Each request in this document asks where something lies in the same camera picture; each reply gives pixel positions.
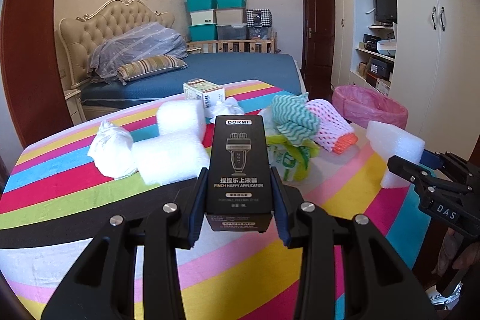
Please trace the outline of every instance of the white wardrobe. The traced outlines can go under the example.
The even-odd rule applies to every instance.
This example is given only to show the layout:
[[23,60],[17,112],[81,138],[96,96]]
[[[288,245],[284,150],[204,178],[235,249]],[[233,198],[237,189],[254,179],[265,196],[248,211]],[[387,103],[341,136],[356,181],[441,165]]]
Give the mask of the white wardrobe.
[[[370,87],[358,74],[379,35],[373,0],[336,0],[333,87]],[[480,134],[480,0],[397,0],[397,54],[389,96],[409,110],[407,131],[433,151],[468,159]]]

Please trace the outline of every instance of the striped tablecloth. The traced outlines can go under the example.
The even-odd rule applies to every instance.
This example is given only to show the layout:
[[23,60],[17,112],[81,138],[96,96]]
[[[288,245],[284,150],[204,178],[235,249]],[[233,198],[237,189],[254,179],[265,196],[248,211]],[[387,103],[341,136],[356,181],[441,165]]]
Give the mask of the striped tablecloth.
[[[250,80],[225,86],[243,109],[256,114],[276,94],[289,94]],[[104,117],[125,127],[135,141],[158,135],[157,108],[183,94]],[[21,302],[37,318],[59,281],[100,226],[113,214],[145,215],[171,200],[152,190],[137,173],[114,181],[102,176],[87,151],[101,120],[67,129],[28,147],[0,200],[0,270]],[[408,188],[381,189],[385,163],[374,153],[364,129],[343,155],[321,150],[309,177],[297,186],[304,198],[330,214],[352,218],[365,213],[412,267],[429,223]],[[210,148],[213,126],[203,144]],[[178,272],[188,320],[291,320],[298,288],[300,250],[287,250],[274,223],[264,234],[212,232],[204,223],[190,251],[178,250]],[[143,251],[135,270],[135,318],[142,319]],[[335,252],[340,260],[340,253]],[[337,312],[343,318],[344,286],[337,263]]]

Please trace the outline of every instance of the gray blanket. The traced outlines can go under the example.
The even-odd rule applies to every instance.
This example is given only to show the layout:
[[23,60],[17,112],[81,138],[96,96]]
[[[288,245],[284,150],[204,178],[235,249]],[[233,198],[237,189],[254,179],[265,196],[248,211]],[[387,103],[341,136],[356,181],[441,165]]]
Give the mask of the gray blanket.
[[180,33],[158,22],[137,26],[99,45],[88,57],[87,72],[93,81],[117,80],[118,67],[158,55],[187,57],[187,44]]

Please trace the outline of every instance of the cabinet handle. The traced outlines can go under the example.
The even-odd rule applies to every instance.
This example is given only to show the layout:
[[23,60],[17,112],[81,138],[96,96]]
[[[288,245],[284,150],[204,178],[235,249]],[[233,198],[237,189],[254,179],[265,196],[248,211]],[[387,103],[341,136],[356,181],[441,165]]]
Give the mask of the cabinet handle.
[[431,20],[433,21],[433,29],[437,30],[437,24],[435,23],[435,13],[437,12],[437,8],[433,6],[433,11],[431,12]]
[[442,30],[445,31],[445,25],[443,24],[443,13],[445,12],[445,8],[442,6],[442,11],[440,12],[440,21],[442,22]]

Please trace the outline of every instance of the headboard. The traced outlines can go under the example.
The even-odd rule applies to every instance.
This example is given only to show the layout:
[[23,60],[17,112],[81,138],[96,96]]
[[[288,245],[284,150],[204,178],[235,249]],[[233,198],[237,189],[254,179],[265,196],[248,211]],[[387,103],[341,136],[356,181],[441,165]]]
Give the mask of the headboard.
[[71,87],[87,81],[88,56],[105,40],[152,21],[170,28],[174,20],[172,13],[153,12],[141,0],[109,0],[92,15],[62,19],[58,32],[67,53]]

